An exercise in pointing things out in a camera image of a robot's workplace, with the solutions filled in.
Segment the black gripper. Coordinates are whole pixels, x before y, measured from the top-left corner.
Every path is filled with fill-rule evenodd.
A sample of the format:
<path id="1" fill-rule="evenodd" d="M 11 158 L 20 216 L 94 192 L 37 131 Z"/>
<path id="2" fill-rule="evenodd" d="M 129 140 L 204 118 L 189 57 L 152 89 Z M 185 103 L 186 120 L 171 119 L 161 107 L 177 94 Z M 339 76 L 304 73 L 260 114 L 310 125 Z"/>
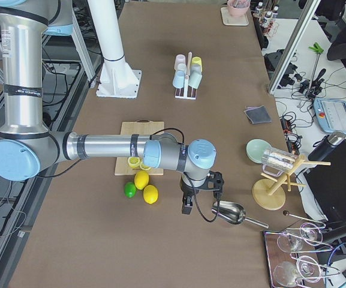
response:
<path id="1" fill-rule="evenodd" d="M 212 191 L 216 202 L 219 202 L 223 194 L 223 185 L 224 180 L 220 172 L 210 171 L 203 181 L 195 181 L 182 175 L 180 179 L 180 189 L 183 192 L 181 213 L 191 213 L 194 196 L 200 191 Z"/>

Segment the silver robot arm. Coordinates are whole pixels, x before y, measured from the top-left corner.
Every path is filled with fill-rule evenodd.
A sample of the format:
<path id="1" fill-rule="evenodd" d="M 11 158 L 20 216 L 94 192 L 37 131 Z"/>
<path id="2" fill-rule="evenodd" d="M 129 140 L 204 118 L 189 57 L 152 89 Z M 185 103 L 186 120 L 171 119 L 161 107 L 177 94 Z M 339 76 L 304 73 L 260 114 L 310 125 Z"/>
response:
<path id="1" fill-rule="evenodd" d="M 22 181 L 66 160 L 141 157 L 145 165 L 181 173 L 182 213 L 199 191 L 222 195 L 212 171 L 216 149 L 204 139 L 189 145 L 168 133 L 79 135 L 50 131 L 43 122 L 42 36 L 74 35 L 71 1 L 0 1 L 5 122 L 0 128 L 0 176 Z"/>

